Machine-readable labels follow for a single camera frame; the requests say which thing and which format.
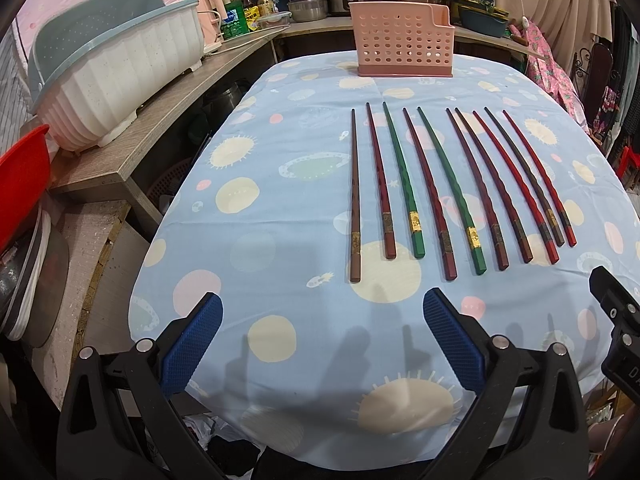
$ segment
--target chopstick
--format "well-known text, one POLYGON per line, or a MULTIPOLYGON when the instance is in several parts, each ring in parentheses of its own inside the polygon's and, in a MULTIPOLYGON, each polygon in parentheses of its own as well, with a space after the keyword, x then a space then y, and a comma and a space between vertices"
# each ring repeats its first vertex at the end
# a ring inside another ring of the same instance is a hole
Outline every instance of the chopstick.
POLYGON ((527 161, 522 156, 522 153, 520 152, 518 147, 513 142, 513 139, 511 139, 507 131, 498 122, 498 119, 496 119, 496 117, 491 113, 491 110, 489 110, 489 108, 485 108, 485 110, 489 114, 489 117, 492 118, 495 125, 498 126, 500 133, 502 134, 504 139, 507 141, 507 144, 511 147, 511 151, 515 154, 516 158, 518 159, 518 162, 522 166, 522 169, 524 170, 525 174, 527 175, 527 178, 529 179, 531 185, 533 186, 533 191, 536 193, 536 196, 538 197, 538 201, 540 202, 540 205, 542 206, 542 209, 545 212, 546 220, 549 222, 549 226, 551 227, 551 233, 553 234, 554 239, 556 240, 556 245, 558 247, 563 246, 564 237, 562 236, 562 231, 560 230, 560 226, 558 225, 558 220, 556 220, 556 215, 554 215, 554 212, 551 209, 551 206, 549 205, 548 200, 546 199, 545 192, 542 191, 542 188, 540 187, 538 180, 533 175, 531 168, 529 167, 529 165, 527 164, 527 161))
POLYGON ((418 133, 415 131, 414 124, 409 117, 409 113, 406 108, 402 109, 404 118, 409 126, 409 131, 414 140, 415 150, 418 153, 418 160, 422 168, 422 174, 424 175, 424 181, 427 184, 427 191, 429 192, 429 200, 431 202, 431 211, 433 212, 433 218, 436 223, 436 229, 438 230, 438 240, 440 241, 440 253, 442 255, 442 265, 444 266, 444 276, 448 282, 455 280, 458 276, 456 270, 456 261, 453 257, 453 246, 451 245, 451 237, 449 235, 449 229, 447 228, 447 221, 442 213, 442 204, 438 196, 438 190, 436 189, 435 182, 433 181, 433 175, 427 162, 427 157, 424 155, 424 150, 418 133))
MULTIPOLYGON (((470 130, 471 127, 469 127, 468 123, 466 122, 466 119, 464 118, 462 113, 460 113, 460 110, 456 108, 456 112, 464 121, 465 128, 467 130, 470 130)), ((489 193, 486 190, 484 180, 482 180, 482 173, 480 173, 480 168, 478 168, 478 164, 474 159, 474 155, 473 153, 471 153, 471 149, 469 148, 469 145, 466 143, 466 139, 462 134, 462 130, 460 130, 460 127, 458 126, 458 123, 453 117, 451 110, 449 110, 448 108, 447 108, 447 115, 451 120, 451 124, 453 124, 453 129, 456 131, 456 134, 458 135, 460 144, 462 144, 462 150, 465 152, 466 160, 469 163, 469 166, 471 168, 471 173, 473 174, 474 180, 476 181, 476 187, 478 188, 478 191, 480 193, 480 200, 482 201, 482 206, 484 207, 486 219, 489 223, 489 228, 491 231, 491 238, 494 242, 495 257, 498 260, 498 269, 504 270, 507 267, 509 267, 509 259, 507 257, 507 250, 504 247, 504 239, 502 238, 502 232, 500 231, 500 224, 498 224, 498 217, 494 211, 494 205, 492 204, 491 197, 489 197, 489 193)))
POLYGON ((398 162, 398 170, 400 171, 400 182, 402 182, 402 192, 404 193, 404 204, 406 205, 406 211, 409 215, 409 229, 411 231, 411 242, 414 247, 414 257, 424 258, 424 239, 422 238, 422 228, 420 227, 420 217, 418 216, 418 208, 415 205, 414 190, 411 187, 411 181, 409 180, 409 172, 404 162, 404 156, 402 156, 402 148, 400 147, 400 141, 398 140, 398 134, 394 128, 394 122, 391 119, 389 108, 386 103, 382 103, 382 107, 385 110, 386 122, 391 132, 391 141, 396 152, 396 161, 398 162))
POLYGON ((349 279, 358 283, 360 276, 360 176, 358 173, 358 140, 356 110, 351 109, 351 261, 349 279))
POLYGON ((373 123, 373 114, 371 113, 369 103, 367 103, 367 115, 369 117, 371 143, 373 144, 373 158, 376 161, 376 176, 378 177, 378 192, 380 193, 380 214, 382 215, 382 236, 385 245, 385 256, 387 260, 393 260, 396 257, 394 222, 391 216, 389 193, 386 190, 385 167, 382 165, 382 154, 380 153, 378 134, 376 133, 376 125, 373 123))
POLYGON ((482 117, 480 117, 478 112, 474 111, 474 115, 476 119, 478 119, 479 123, 482 125, 484 130, 487 132, 487 135, 491 137, 491 140, 495 144, 495 147, 500 152, 500 155, 502 156, 505 163, 509 167, 511 174, 513 175, 514 179, 518 183, 518 186, 520 187, 520 191, 522 192, 524 199, 527 201, 527 205, 529 205, 531 214, 533 215, 533 218, 536 221, 536 225, 538 226, 538 230, 540 231, 540 236, 542 236, 542 241, 545 244, 546 253, 549 256, 549 260, 551 261, 551 264, 556 264, 560 259, 560 257, 558 256, 558 251, 556 251, 556 245, 554 244, 554 241, 551 238, 551 234, 549 234, 549 229, 546 227, 545 218, 540 214, 538 205, 536 204, 536 201, 533 200, 533 197, 531 196, 531 192, 529 191, 529 188, 524 183, 524 180, 522 179, 522 176, 516 169, 513 161, 509 158, 509 155, 507 154, 506 150, 503 148, 503 146, 500 144, 498 139, 495 137, 494 133, 490 130, 489 126, 487 126, 486 123, 482 120, 482 117))
POLYGON ((478 148, 478 151, 482 156, 482 160, 484 160, 484 163, 489 169, 489 173, 494 179, 495 187, 497 187, 498 189, 498 193, 500 194, 500 198, 502 199, 504 208, 506 209, 507 215, 509 216, 509 220, 511 221, 513 232, 516 235, 518 247, 520 248, 520 254, 522 255, 523 261, 526 264, 528 264, 533 259, 533 253, 531 252, 531 247, 529 245, 529 241, 527 240, 527 235, 524 233, 524 229, 522 228, 522 222, 520 222, 520 216, 518 215, 516 208, 513 206, 513 202, 511 201, 511 197, 509 196, 507 189, 504 187, 504 182, 500 178, 500 174, 498 174, 498 170, 495 169, 494 163, 491 160, 491 157, 489 156, 489 154, 486 152, 484 146, 482 145, 482 142, 480 142, 480 139, 478 139, 478 136, 476 135, 475 131, 473 131, 473 128, 469 125, 464 115, 460 113, 460 110, 456 108, 456 112, 460 116, 460 119, 462 119, 462 122, 465 125, 466 130, 471 135, 471 138, 473 139, 474 144, 476 145, 476 148, 478 148))
POLYGON ((558 193, 556 192, 556 188, 551 183, 551 179, 549 178, 548 174, 546 174, 546 170, 545 170, 544 166, 542 165, 542 163, 540 162, 540 159, 538 158, 538 155, 533 150, 533 148, 529 144, 529 141, 524 136, 524 134, 522 133, 522 131, 520 130, 518 125, 514 122, 513 119, 511 119, 510 115, 507 113, 506 110, 503 110, 502 113, 505 115, 505 117, 507 117, 507 120, 511 123, 511 126, 513 126, 513 129, 516 131, 516 133, 520 137, 520 140, 522 141, 522 143, 524 144, 525 148, 529 152, 529 155, 531 155, 531 158, 533 159, 533 163, 538 168, 538 171, 540 172, 540 175, 542 176, 542 180, 545 181, 546 189, 548 190, 549 195, 551 195, 551 200, 554 202, 554 205, 556 206, 556 211, 558 211, 558 214, 560 215, 560 221, 562 222, 562 227, 564 228, 564 233, 566 234, 566 239, 569 241, 569 247, 573 247, 575 244, 577 244, 577 241, 576 241, 575 235, 574 235, 574 229, 571 227, 571 222, 569 222, 569 217, 568 217, 566 211, 564 210, 564 205, 562 205, 562 201, 560 200, 560 197, 558 196, 558 193))
POLYGON ((466 230, 466 239, 469 243, 469 250, 471 251, 471 259, 474 261, 474 267, 476 268, 477 274, 484 274, 486 272, 486 262, 484 261, 484 254, 482 254, 482 246, 480 245, 480 238, 478 237, 478 231, 476 230, 476 226, 474 225, 474 220, 471 218, 471 214, 469 213, 469 208, 466 205, 465 197, 462 195, 462 190, 460 189, 460 184, 456 179, 456 174, 453 173, 453 168, 449 163, 449 159, 447 159, 447 155, 442 149, 442 145, 436 137, 436 133, 433 131, 431 124, 427 120, 427 117, 424 115, 422 109, 418 106, 418 113, 420 114, 420 118, 424 123, 424 127, 427 128, 429 136, 431 137, 431 142, 433 142, 434 147, 436 148, 436 152, 438 153, 438 158, 440 159, 440 163, 444 168, 444 172, 447 175, 447 180, 449 181, 449 186, 451 187, 451 191, 453 193, 453 197, 456 200, 456 204, 458 205, 458 210, 460 212, 460 218, 465 225, 466 230))

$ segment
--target brown chopstick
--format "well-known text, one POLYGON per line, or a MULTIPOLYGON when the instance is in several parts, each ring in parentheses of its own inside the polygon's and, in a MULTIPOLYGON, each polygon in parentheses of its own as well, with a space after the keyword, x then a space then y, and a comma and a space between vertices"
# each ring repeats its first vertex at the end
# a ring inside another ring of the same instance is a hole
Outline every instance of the brown chopstick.
POLYGON ((385 167, 382 165, 382 154, 378 144, 376 125, 373 123, 371 106, 367 103, 367 115, 369 117, 369 129, 371 131, 371 143, 373 144, 373 157, 376 161, 376 176, 378 178, 378 191, 380 192, 380 213, 382 215, 382 232, 385 243, 385 256, 387 260, 396 257, 396 237, 394 236, 394 223, 391 217, 391 204, 389 193, 386 190, 385 167))
POLYGON ((442 256, 442 265, 444 266, 444 277, 448 282, 455 280, 458 276, 456 270, 456 261, 453 257, 453 246, 451 245, 451 237, 449 236, 449 229, 447 228, 447 221, 444 218, 442 212, 442 204, 440 203, 440 197, 438 196, 438 190, 433 181, 433 175, 427 162, 427 157, 424 155, 424 149, 420 143, 418 133, 415 131, 414 124, 412 123, 409 113, 406 108, 402 109, 404 118, 409 126, 412 139, 414 140, 414 146, 418 153, 418 160, 420 160, 420 167, 422 168, 422 174, 424 175, 424 181, 427 184, 427 191, 429 192, 429 200, 431 202, 431 211, 433 212, 433 218, 436 223, 436 229, 438 231, 438 240, 440 241, 440 254, 442 256))
POLYGON ((507 211, 507 215, 509 216, 509 220, 511 221, 511 226, 513 227, 513 232, 516 235, 516 241, 518 243, 518 247, 520 248, 520 254, 522 255, 523 261, 528 264, 533 259, 533 253, 531 252, 531 246, 529 245, 529 241, 527 240, 527 235, 524 233, 524 229, 522 228, 522 222, 520 221, 520 216, 516 211, 516 208, 513 206, 513 202, 511 201, 511 197, 507 192, 507 189, 504 187, 504 182, 500 178, 500 174, 498 174, 498 170, 495 169, 494 163, 491 160, 491 157, 486 152, 486 149, 478 139, 475 131, 470 126, 466 118, 460 110, 456 108, 456 113, 459 115, 462 123, 465 125, 466 130, 471 135, 476 148, 480 152, 482 156, 482 160, 486 164, 489 169, 489 173, 491 174, 495 187, 498 189, 498 193, 500 194, 500 198, 502 199, 502 203, 504 204, 504 208, 507 211))
POLYGON ((360 175, 358 172, 358 139, 356 138, 356 110, 351 109, 351 261, 349 279, 361 279, 360 262, 360 175))
POLYGON ((482 180, 482 173, 480 173, 480 168, 478 168, 478 164, 474 158, 474 154, 471 152, 469 145, 466 143, 465 136, 462 134, 462 130, 458 126, 451 110, 447 108, 447 115, 451 120, 451 124, 453 125, 453 129, 460 140, 460 144, 462 144, 462 150, 465 152, 466 160, 469 163, 469 167, 471 168, 471 173, 474 176, 474 180, 476 181, 476 187, 478 188, 478 192, 480 193, 480 200, 482 201, 482 207, 484 207, 484 213, 486 214, 486 219, 489 222, 489 231, 491 231, 491 238, 494 242, 494 250, 495 257, 498 261, 498 269, 504 270, 509 267, 509 258, 507 257, 507 250, 504 247, 504 239, 502 238, 502 232, 500 230, 500 224, 498 224, 498 217, 494 211, 494 205, 491 202, 491 197, 489 197, 489 193, 486 190, 486 186, 484 184, 484 180, 482 180))

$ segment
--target metal screw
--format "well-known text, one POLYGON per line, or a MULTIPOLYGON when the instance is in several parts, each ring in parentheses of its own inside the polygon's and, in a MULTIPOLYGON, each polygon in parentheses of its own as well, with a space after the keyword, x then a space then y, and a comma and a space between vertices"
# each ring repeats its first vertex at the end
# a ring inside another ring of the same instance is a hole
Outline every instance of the metal screw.
POLYGON ((554 352, 558 355, 566 354, 566 346, 564 346, 562 343, 554 343, 552 348, 554 349, 554 352))
POLYGON ((78 354, 78 357, 81 359, 88 359, 93 354, 94 354, 94 349, 91 348, 90 346, 85 346, 78 354))
POLYGON ((494 346, 496 348, 499 348, 500 350, 504 350, 509 346, 509 340, 503 335, 497 335, 493 339, 491 339, 491 341, 494 346))
POLYGON ((154 346, 152 339, 141 339, 136 343, 136 350, 138 352, 149 352, 154 346))

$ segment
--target red chopstick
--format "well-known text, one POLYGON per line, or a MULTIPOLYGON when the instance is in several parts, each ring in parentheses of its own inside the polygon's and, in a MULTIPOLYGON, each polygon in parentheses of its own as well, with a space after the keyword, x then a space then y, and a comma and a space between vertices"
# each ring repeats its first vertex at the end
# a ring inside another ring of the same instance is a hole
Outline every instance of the red chopstick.
POLYGON ((522 222, 520 221, 520 216, 518 215, 516 208, 513 206, 511 197, 509 196, 507 189, 504 187, 504 183, 500 178, 500 174, 498 174, 498 170, 495 169, 494 163, 491 160, 491 157, 489 156, 489 154, 486 152, 484 146, 482 145, 482 142, 480 142, 480 139, 478 139, 478 136, 476 135, 475 131, 473 131, 473 128, 469 125, 468 121, 466 120, 466 118, 458 108, 456 108, 456 112, 459 115, 460 119, 462 120, 463 124, 465 125, 466 130, 471 135, 471 138, 473 139, 474 144, 476 145, 476 148, 478 148, 478 151, 482 156, 482 160, 484 160, 484 163, 489 169, 489 173, 494 179, 495 187, 497 187, 498 189, 498 193, 500 194, 500 198, 502 199, 504 208, 507 210, 507 215, 509 216, 509 220, 511 221, 513 232, 516 235, 516 241, 518 242, 518 247, 520 248, 520 254, 522 255, 523 261, 526 264, 528 264, 533 259, 533 253, 531 252, 531 247, 529 245, 529 241, 527 240, 527 235, 525 234, 524 229, 522 228, 522 222))
POLYGON ((536 155, 536 152, 533 150, 533 148, 529 144, 529 141, 524 136, 524 134, 522 133, 518 125, 513 121, 513 119, 511 119, 510 115, 507 113, 507 110, 503 110, 502 113, 505 115, 505 117, 507 117, 507 120, 511 123, 511 126, 513 126, 513 129, 520 137, 520 140, 522 141, 525 148, 529 152, 529 155, 531 155, 531 158, 533 159, 533 163, 536 165, 536 168, 538 168, 538 171, 542 176, 542 180, 545 181, 545 186, 549 194, 551 195, 551 200, 554 201, 554 205, 556 206, 556 211, 558 211, 558 215, 560 216, 560 221, 562 222, 562 227, 564 228, 564 233, 566 234, 566 239, 569 242, 569 246, 573 247, 575 244, 577 244, 577 241, 574 235, 574 229, 571 227, 571 222, 569 222, 569 217, 566 211, 564 210, 562 201, 560 200, 558 193, 556 193, 556 188, 551 183, 551 179, 549 179, 548 174, 546 174, 545 167, 540 162, 540 159, 536 155))
MULTIPOLYGON (((456 111, 462 117, 462 114, 460 114, 460 111, 457 108, 456 111)), ((480 200, 482 201, 482 207, 484 207, 484 213, 486 214, 486 219, 489 222, 491 238, 494 242, 495 257, 498 260, 498 269, 504 270, 509 267, 509 258, 507 257, 507 250, 504 247, 504 239, 502 238, 502 232, 500 231, 500 224, 498 224, 498 217, 494 211, 494 205, 491 202, 491 197, 489 197, 488 191, 486 190, 484 180, 482 180, 482 173, 480 173, 480 168, 478 168, 478 164, 474 159, 474 155, 473 153, 471 153, 471 149, 466 143, 465 136, 462 134, 462 130, 460 130, 460 127, 453 117, 451 110, 449 110, 448 108, 447 115, 451 120, 451 124, 453 124, 453 129, 458 135, 460 144, 462 144, 462 150, 465 152, 466 160, 469 163, 471 173, 473 174, 474 180, 476 181, 476 187, 478 188, 478 191, 480 193, 480 200)), ((467 124, 465 124, 465 127, 468 130, 471 129, 469 126, 467 126, 467 124)))
POLYGON ((424 181, 427 184, 427 191, 429 192, 429 200, 431 202, 431 211, 433 212, 436 229, 438 230, 440 253, 442 256, 442 265, 444 266, 444 277, 448 282, 451 282, 457 278, 458 272, 456 270, 456 261, 453 257, 453 246, 451 245, 451 237, 449 236, 447 221, 444 219, 438 190, 436 189, 435 182, 433 181, 433 175, 431 174, 427 157, 424 155, 424 150, 420 143, 420 139, 418 138, 418 133, 415 131, 414 124, 411 117, 409 117, 409 113, 406 111, 406 108, 403 108, 402 112, 404 113, 404 118, 406 119, 412 139, 414 140, 414 146, 418 153, 418 160, 420 160, 420 167, 422 168, 424 181))
POLYGON ((531 187, 533 187, 533 191, 538 197, 538 201, 542 206, 542 211, 546 216, 546 220, 549 222, 549 227, 551 228, 551 234, 556 240, 556 245, 558 247, 563 246, 564 237, 562 236, 562 229, 558 224, 558 220, 556 220, 556 215, 551 209, 551 206, 549 205, 549 200, 546 199, 545 192, 542 191, 542 188, 540 187, 540 184, 538 183, 536 176, 531 171, 531 168, 527 164, 527 161, 525 160, 524 156, 522 155, 522 153, 520 152, 516 144, 513 142, 513 139, 511 139, 510 135, 500 124, 500 121, 491 113, 491 111, 488 108, 486 108, 486 112, 489 114, 489 117, 491 117, 492 121, 498 127, 498 130, 500 130, 500 133, 504 137, 504 140, 507 141, 507 144, 510 146, 511 151, 513 152, 513 155, 516 156, 516 158, 518 159, 518 162, 520 163, 520 166, 524 170, 524 174, 527 175, 527 178, 531 183, 531 187))
POLYGON ((516 169, 513 161, 509 158, 509 155, 507 154, 503 146, 500 144, 500 142, 495 137, 494 133, 490 130, 490 128, 486 125, 486 123, 482 120, 482 117, 480 117, 480 115, 476 111, 474 111, 474 115, 476 119, 478 119, 479 123, 482 124, 482 127, 487 132, 487 135, 489 135, 491 140, 494 142, 495 147, 500 152, 500 155, 502 156, 505 163, 509 167, 511 174, 513 175, 514 179, 518 183, 518 186, 520 187, 520 190, 524 195, 524 199, 527 201, 527 205, 529 205, 531 214, 533 215, 533 218, 536 221, 536 225, 538 226, 538 230, 540 231, 540 236, 542 236, 542 241, 545 244, 546 253, 549 256, 549 260, 551 261, 552 265, 556 264, 560 259, 560 257, 558 256, 558 251, 556 250, 556 245, 554 244, 553 238, 551 237, 551 234, 549 233, 549 229, 546 226, 545 218, 540 213, 540 210, 538 209, 538 205, 536 204, 536 201, 533 200, 533 197, 531 196, 531 192, 529 191, 529 188, 524 183, 522 176, 516 169))
POLYGON ((394 236, 394 223, 391 217, 391 204, 389 193, 386 190, 385 167, 382 165, 382 154, 378 144, 376 125, 373 123, 371 106, 367 103, 367 115, 369 116, 369 129, 371 131, 371 143, 373 144, 373 157, 376 161, 376 176, 378 177, 378 190, 380 192, 380 212, 382 213, 382 231, 385 243, 385 256, 387 260, 396 257, 396 237, 394 236))

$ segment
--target light blue tablecloth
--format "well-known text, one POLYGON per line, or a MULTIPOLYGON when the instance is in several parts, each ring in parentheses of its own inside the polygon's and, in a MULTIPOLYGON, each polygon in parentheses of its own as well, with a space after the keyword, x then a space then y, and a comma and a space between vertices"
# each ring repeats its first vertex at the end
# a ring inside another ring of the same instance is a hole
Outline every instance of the light blue tablecloth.
MULTIPOLYGON (((434 286, 463 313, 479 319, 490 335, 505 334, 533 349, 564 343, 584 392, 600 380, 612 326, 590 295, 588 276, 593 267, 604 265, 640 294, 638 217, 595 145, 531 81, 482 59, 456 56, 454 66, 453 78, 358 78, 355 52, 273 66, 216 134, 164 218, 131 299, 132 338, 158 336, 205 291, 218 293, 223 323, 188 391, 255 440, 343 470, 436 456, 473 395, 460 388, 422 317, 422 297, 434 286), (383 100, 399 133, 422 221, 427 255, 419 261, 410 253, 383 100), (394 215, 398 258, 392 262, 380 247, 367 101, 378 126, 394 215), (473 270, 449 184, 419 126, 418 105, 438 130, 466 194, 488 263, 483 276, 473 270), (549 265, 506 165, 487 134, 477 130, 535 255, 530 264, 522 262, 495 185, 467 137, 506 242, 510 266, 498 271, 476 184, 445 113, 455 106, 465 112, 488 106, 501 119, 506 108, 526 133, 578 240, 574 248, 565 244, 558 249, 556 265, 549 265), (352 107, 362 202, 359 285, 351 285, 346 275, 352 107), (431 206, 403 107, 418 126, 444 206, 458 267, 451 283, 444 281, 431 206)), ((508 422, 516 413, 514 406, 508 422)))

